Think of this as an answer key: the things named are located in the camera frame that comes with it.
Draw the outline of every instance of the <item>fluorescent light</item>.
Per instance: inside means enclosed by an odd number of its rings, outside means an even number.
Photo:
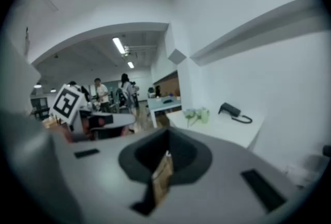
[[[37,83],[35,86],[34,86],[34,88],[36,88],[36,89],[39,89],[39,88],[41,88],[42,86],[41,86],[41,84],[40,83]]]
[[[125,54],[123,45],[118,37],[113,38],[113,42],[121,54]]]

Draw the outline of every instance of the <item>black hair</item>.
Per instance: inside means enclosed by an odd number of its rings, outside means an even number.
[[[122,88],[124,86],[124,83],[126,83],[127,81],[130,81],[128,75],[125,73],[122,74]]]

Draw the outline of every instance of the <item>ceiling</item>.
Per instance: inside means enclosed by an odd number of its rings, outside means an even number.
[[[36,68],[41,74],[45,93],[52,87],[87,70],[125,67],[132,62],[135,68],[149,67],[156,53],[162,32],[131,32],[106,35],[90,39],[59,51],[39,63]],[[119,37],[130,54],[122,57],[112,39]]]

